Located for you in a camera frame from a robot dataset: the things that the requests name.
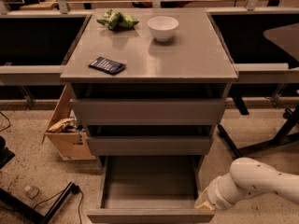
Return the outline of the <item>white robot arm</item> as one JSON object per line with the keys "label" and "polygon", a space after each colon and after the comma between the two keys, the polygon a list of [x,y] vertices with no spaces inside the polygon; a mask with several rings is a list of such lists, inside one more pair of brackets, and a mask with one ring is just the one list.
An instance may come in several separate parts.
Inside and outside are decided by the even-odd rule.
{"label": "white robot arm", "polygon": [[299,203],[299,176],[282,173],[251,158],[238,158],[226,175],[210,182],[194,203],[200,211],[228,210],[236,203],[273,193]]}

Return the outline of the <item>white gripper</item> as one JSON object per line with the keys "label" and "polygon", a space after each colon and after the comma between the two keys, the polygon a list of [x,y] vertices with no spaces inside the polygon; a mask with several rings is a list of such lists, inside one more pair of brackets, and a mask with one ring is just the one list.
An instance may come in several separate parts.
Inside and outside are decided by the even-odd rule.
{"label": "white gripper", "polygon": [[228,210],[234,205],[224,198],[223,189],[228,186],[229,182],[225,176],[218,176],[210,182],[197,200],[194,207],[202,212],[209,212],[214,210]]}

